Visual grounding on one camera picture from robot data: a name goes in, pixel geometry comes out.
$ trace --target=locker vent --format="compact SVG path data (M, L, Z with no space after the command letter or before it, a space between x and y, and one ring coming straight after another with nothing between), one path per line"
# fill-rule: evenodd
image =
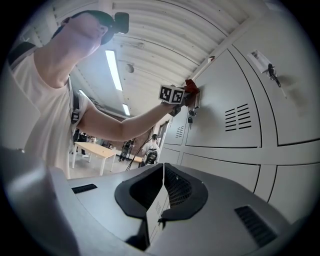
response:
M276 234L270 227L252 210L250 206L243 206L234 209L235 213L242 220L259 247L264 247L276 239Z
M251 127L248 104L237 106L225 112L225 131L235 131Z
M175 137L176 138L181 138L183 133L184 133L184 129L185 129L184 126L178 127L178 129L176 129Z

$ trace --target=fiducial marker cube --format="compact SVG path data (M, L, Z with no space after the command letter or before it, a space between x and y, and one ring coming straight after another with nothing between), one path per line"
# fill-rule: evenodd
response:
M170 85L161 85L159 100L169 104L180 104L183 100L185 90Z

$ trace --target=white t-shirt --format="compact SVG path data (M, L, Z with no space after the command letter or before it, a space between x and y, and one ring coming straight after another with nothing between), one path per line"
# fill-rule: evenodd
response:
M39 76L33 54L15 67L13 75L20 88L40 111L40 118L26 142L25 152L41 157L48 166L62 169L67 176L72 137L69 85L58 89L47 85ZM79 121L87 109L88 100L79 93Z
M149 142L149 143L146 143L142 150L143 150L143 153L144 153L144 156L142 158L142 161L145 161L147 159L147 153L149 150L153 150L153 149L156 149L156 152L157 152L157 157L156 157L156 161L158 161L158 158L160 156L160 148L159 146L157 145L156 142Z

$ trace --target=black vent grille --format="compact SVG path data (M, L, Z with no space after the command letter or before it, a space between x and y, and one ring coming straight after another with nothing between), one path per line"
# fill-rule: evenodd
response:
M240 217L259 247L263 247L277 238L271 228L267 226L250 206L239 207L234 209L234 211Z
M178 127L178 129L176 130L176 133L175 133L175 137L181 138L184 133L184 129L185 129L184 126Z
M88 184L88 185L84 185L84 186L73 187L72 191L73 191L73 193L78 194L78 193L86 192L89 190L94 190L96 188L97 188L97 186L95 184Z
M251 127L248 104L238 106L225 112L225 131L235 131Z
M192 193L190 182L168 167L164 170L164 186L169 195L170 208L182 204Z

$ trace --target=locker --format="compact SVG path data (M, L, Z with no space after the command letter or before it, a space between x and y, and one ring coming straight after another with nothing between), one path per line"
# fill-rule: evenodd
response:
M229 50L201 73L195 83L200 88L200 108L188 130L187 146L261 147L256 103Z
M274 113L278 144L319 139L320 62L295 18L289 13L269 12L233 46L247 59L264 86ZM287 99L277 83L266 72L261 73L248 57L253 50L272 63Z
M183 106L181 112L177 114L169 123L166 131L164 144L181 145L185 134L188 108Z
M262 164L260 166L259 177L255 186L254 193L266 202L268 202L274 186L276 171L276 165Z
M178 163L179 151L163 147L159 157L159 163L169 163L176 165Z
M233 180L251 192L255 190L259 175L259 165L242 164L205 158L184 153L182 166Z
M278 166L269 203L290 223L305 217L319 199L320 163Z

